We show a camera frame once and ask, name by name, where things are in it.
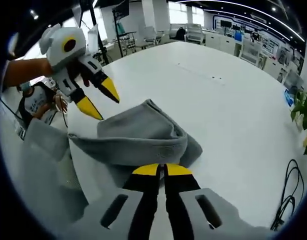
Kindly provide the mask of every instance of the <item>desk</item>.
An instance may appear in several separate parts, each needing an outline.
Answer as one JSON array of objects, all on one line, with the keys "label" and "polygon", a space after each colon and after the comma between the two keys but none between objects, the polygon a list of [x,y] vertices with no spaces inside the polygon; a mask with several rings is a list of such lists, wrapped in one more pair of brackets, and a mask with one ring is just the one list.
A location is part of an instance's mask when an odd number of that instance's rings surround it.
[{"label": "desk", "polygon": [[[202,146],[202,155],[190,167],[201,188],[232,203],[249,224],[270,226],[288,161],[303,154],[284,86],[233,55],[186,42],[134,53],[103,70],[113,79],[120,104],[92,86],[83,89],[105,118],[152,99]],[[95,138],[97,123],[69,104],[69,133]],[[73,142],[70,150],[81,188],[92,202],[102,195],[98,162]],[[307,161],[298,163],[306,178]],[[106,184],[110,188],[112,180]],[[173,239],[164,201],[162,188],[152,239]]]}]

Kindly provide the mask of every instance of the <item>gray towel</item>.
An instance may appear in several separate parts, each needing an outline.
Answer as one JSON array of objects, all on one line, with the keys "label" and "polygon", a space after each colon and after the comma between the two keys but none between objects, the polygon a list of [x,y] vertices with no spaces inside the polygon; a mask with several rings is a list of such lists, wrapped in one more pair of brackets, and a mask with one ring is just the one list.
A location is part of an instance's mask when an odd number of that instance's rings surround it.
[{"label": "gray towel", "polygon": [[150,99],[100,121],[96,139],[69,134],[85,153],[106,165],[142,166],[175,163],[184,167],[202,153],[201,146]]}]

